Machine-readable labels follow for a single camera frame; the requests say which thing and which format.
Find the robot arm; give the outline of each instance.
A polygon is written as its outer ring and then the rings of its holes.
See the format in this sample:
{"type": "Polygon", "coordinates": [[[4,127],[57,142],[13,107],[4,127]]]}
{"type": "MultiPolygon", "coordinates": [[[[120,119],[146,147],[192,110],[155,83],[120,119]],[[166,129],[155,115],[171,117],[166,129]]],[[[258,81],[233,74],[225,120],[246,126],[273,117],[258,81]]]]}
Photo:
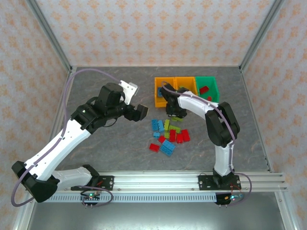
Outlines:
{"type": "Polygon", "coordinates": [[[166,113],[168,115],[184,118],[187,115],[186,110],[190,110],[206,121],[209,138],[215,145],[215,165],[212,180],[220,189],[228,187],[234,177],[230,170],[230,167],[231,169],[234,168],[231,154],[234,147],[233,140],[225,123],[220,121],[219,114],[210,104],[222,112],[235,138],[237,138],[240,127],[230,105],[226,102],[205,104],[201,100],[195,99],[197,96],[185,88],[176,91],[170,84],[166,84],[165,87],[174,92],[171,93],[161,88],[161,94],[167,101],[166,113]]]}
{"type": "Polygon", "coordinates": [[[61,161],[83,140],[92,135],[98,128],[105,127],[110,119],[117,120],[124,116],[128,120],[143,120],[148,108],[130,104],[132,97],[137,93],[138,87],[133,83],[121,81],[119,84],[108,83],[101,88],[98,97],[90,99],[80,105],[71,115],[66,131],[54,137],[39,153],[26,162],[17,161],[12,169],[18,178],[34,165],[61,138],[58,145],[37,165],[29,171],[22,180],[22,184],[36,199],[43,202],[50,198],[58,189],[78,185],[96,186],[99,173],[90,165],[78,169],[55,171],[61,161]]]}

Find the toy brick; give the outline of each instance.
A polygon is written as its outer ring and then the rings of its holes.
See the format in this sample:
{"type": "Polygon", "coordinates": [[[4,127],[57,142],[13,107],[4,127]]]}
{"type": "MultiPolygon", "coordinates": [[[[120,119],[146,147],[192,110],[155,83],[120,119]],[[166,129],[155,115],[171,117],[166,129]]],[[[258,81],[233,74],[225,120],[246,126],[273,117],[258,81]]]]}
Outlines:
{"type": "Polygon", "coordinates": [[[190,136],[189,136],[189,132],[187,129],[183,129],[181,131],[181,134],[183,136],[183,141],[190,141],[190,136]]]}
{"type": "Polygon", "coordinates": [[[164,145],[160,147],[161,152],[165,153],[167,156],[171,156],[173,151],[165,147],[164,145]]]}
{"type": "Polygon", "coordinates": [[[165,122],[164,122],[164,130],[165,131],[168,131],[168,126],[169,126],[169,120],[166,119],[165,122]]]}
{"type": "Polygon", "coordinates": [[[183,143],[183,135],[181,133],[177,134],[177,143],[178,144],[183,143]]]}
{"type": "Polygon", "coordinates": [[[166,140],[166,138],[164,137],[164,136],[160,136],[159,138],[158,138],[158,141],[160,142],[160,143],[162,143],[163,144],[163,142],[166,140]]]}
{"type": "Polygon", "coordinates": [[[158,120],[157,119],[153,119],[152,120],[152,129],[153,129],[153,131],[158,131],[159,130],[158,120]]]}
{"type": "Polygon", "coordinates": [[[167,147],[169,150],[173,151],[175,148],[175,145],[173,145],[171,142],[169,142],[168,140],[165,140],[162,144],[162,146],[167,147]]]}
{"type": "Polygon", "coordinates": [[[162,97],[162,94],[161,94],[161,87],[158,87],[158,97],[162,97]]]}
{"type": "Polygon", "coordinates": [[[209,91],[208,86],[204,86],[204,87],[201,87],[201,88],[200,88],[200,94],[204,94],[204,93],[206,93],[206,92],[208,92],[208,91],[209,91]]]}
{"type": "Polygon", "coordinates": [[[158,127],[159,127],[159,131],[160,131],[160,132],[164,132],[164,127],[163,127],[163,122],[162,122],[162,120],[159,120],[159,121],[158,121],[158,127]]]}
{"type": "Polygon", "coordinates": [[[159,136],[160,136],[160,133],[158,133],[158,132],[154,132],[154,133],[153,133],[153,137],[154,137],[154,138],[158,138],[159,136]]]}
{"type": "Polygon", "coordinates": [[[176,130],[171,129],[169,131],[169,141],[174,142],[176,140],[176,130]]]}
{"type": "Polygon", "coordinates": [[[174,116],[174,117],[172,117],[172,118],[171,118],[171,120],[172,120],[172,121],[183,121],[183,119],[182,119],[182,118],[175,117],[175,116],[174,116]]]}
{"type": "Polygon", "coordinates": [[[160,146],[155,145],[155,144],[152,143],[152,144],[150,144],[149,149],[150,149],[151,151],[158,152],[159,149],[160,149],[160,146]]]}
{"type": "Polygon", "coordinates": [[[169,133],[164,133],[164,137],[169,139],[169,133]]]}
{"type": "Polygon", "coordinates": [[[174,130],[176,130],[176,133],[180,133],[180,131],[181,131],[181,128],[179,128],[179,127],[177,127],[177,126],[173,126],[173,125],[169,125],[168,128],[169,128],[169,129],[174,129],[174,130]]]}

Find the green bin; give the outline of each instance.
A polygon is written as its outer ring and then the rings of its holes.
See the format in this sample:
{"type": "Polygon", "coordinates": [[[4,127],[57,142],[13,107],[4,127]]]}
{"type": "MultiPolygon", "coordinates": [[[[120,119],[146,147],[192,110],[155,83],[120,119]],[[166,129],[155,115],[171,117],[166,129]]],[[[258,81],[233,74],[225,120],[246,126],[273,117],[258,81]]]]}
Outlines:
{"type": "Polygon", "coordinates": [[[198,96],[207,99],[208,97],[212,98],[212,102],[219,103],[220,100],[220,93],[217,88],[217,83],[214,76],[196,76],[196,87],[198,96]],[[200,94],[200,88],[207,86],[209,88],[209,91],[207,91],[204,94],[200,94]]]}

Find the yellow bin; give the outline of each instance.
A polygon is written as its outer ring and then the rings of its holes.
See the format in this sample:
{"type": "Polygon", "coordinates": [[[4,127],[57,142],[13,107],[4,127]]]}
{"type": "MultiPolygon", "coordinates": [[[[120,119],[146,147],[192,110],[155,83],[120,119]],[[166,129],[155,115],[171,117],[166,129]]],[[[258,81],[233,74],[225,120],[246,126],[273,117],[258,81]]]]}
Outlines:
{"type": "Polygon", "coordinates": [[[198,95],[195,77],[175,77],[177,89],[186,88],[190,90],[195,95],[198,95]]]}
{"type": "Polygon", "coordinates": [[[170,83],[175,89],[177,89],[176,80],[174,77],[158,77],[154,78],[154,105],[156,108],[166,107],[166,100],[163,97],[158,97],[158,88],[162,87],[162,82],[166,81],[170,83]]]}

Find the marble-patterned surface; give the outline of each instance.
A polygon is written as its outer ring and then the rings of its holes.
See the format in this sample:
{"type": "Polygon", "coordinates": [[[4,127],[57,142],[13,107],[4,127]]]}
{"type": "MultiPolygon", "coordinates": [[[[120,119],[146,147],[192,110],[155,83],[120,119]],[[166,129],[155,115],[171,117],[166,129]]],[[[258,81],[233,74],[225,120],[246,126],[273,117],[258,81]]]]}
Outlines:
{"type": "MultiPolygon", "coordinates": [[[[267,170],[264,153],[248,103],[239,69],[236,67],[109,67],[100,68],[118,79],[139,86],[132,104],[149,107],[148,115],[139,122],[121,117],[113,127],[100,128],[59,165],[58,170],[72,169],[91,164],[98,171],[105,170],[206,170],[214,167],[214,145],[208,138],[205,121],[189,113],[183,122],[173,125],[187,128],[191,141],[176,144],[171,157],[148,149],[150,143],[158,144],[153,137],[151,119],[167,119],[164,108],[154,106],[154,77],[162,76],[215,76],[220,91],[220,101],[232,106],[241,131],[234,150],[236,170],[267,170]]],[[[68,101],[71,114],[78,105],[97,96],[100,88],[109,82],[96,72],[85,72],[73,82],[68,101]]]]}

